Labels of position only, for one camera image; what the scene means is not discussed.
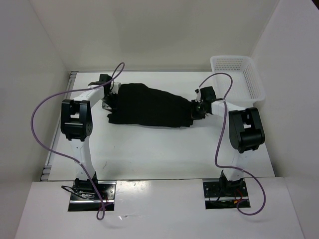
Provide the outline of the black shorts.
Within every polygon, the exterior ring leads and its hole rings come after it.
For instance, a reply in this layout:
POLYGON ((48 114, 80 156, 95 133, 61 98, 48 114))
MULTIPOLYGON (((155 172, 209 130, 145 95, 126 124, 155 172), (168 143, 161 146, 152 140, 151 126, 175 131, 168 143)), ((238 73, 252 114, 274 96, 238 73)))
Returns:
POLYGON ((112 124, 190 127, 193 125, 192 103, 142 83, 123 84, 117 94, 115 110, 108 118, 112 124))

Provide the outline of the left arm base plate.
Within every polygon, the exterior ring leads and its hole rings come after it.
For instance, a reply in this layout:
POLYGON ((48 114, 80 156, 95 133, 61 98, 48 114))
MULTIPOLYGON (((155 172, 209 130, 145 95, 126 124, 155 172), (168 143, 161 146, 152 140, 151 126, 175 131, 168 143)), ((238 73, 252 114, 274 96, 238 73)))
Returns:
MULTIPOLYGON (((97 212, 102 209, 101 200, 95 193, 94 189, 80 190, 71 186, 61 186, 65 191, 70 193, 70 201, 68 206, 69 212, 97 212)), ((101 194, 105 204, 106 211, 113 211, 115 206, 115 181, 99 181, 97 188, 101 194)))

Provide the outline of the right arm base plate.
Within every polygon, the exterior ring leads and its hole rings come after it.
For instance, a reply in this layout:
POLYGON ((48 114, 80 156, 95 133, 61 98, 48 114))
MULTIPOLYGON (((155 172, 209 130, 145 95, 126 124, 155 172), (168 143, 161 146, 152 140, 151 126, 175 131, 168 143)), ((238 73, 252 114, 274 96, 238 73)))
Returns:
POLYGON ((203 181, 203 192, 205 199, 205 208, 210 209, 233 209, 250 208, 248 191, 245 181, 240 186, 231 188, 222 188, 218 180, 203 181))

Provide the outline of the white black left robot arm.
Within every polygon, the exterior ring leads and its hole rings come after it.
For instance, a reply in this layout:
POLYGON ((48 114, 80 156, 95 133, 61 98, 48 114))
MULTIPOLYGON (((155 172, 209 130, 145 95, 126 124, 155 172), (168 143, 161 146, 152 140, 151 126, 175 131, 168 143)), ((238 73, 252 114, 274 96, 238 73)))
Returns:
POLYGON ((94 199, 100 192, 89 147, 92 107, 101 101, 102 106, 110 108, 110 100, 117 96, 120 86, 114 83, 114 76, 101 74, 99 81, 91 82, 80 95, 62 101, 60 128, 70 143, 76 164, 76 178, 69 192, 82 199, 94 199))

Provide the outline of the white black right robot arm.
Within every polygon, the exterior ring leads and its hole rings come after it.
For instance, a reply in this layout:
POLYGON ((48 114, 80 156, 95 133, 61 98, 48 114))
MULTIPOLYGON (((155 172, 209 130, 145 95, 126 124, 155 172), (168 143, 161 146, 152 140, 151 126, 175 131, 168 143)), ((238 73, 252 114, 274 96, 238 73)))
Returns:
POLYGON ((265 133, 257 108, 243 108, 217 98, 212 86, 196 89, 196 99, 192 100, 192 116, 204 119, 207 114, 223 118, 222 130, 214 157, 215 165, 220 168, 219 192, 231 195, 243 183, 244 166, 248 153, 257 150, 265 142, 265 133), (224 165, 218 163, 219 151, 225 129, 229 132, 229 142, 235 150, 232 160, 224 165))

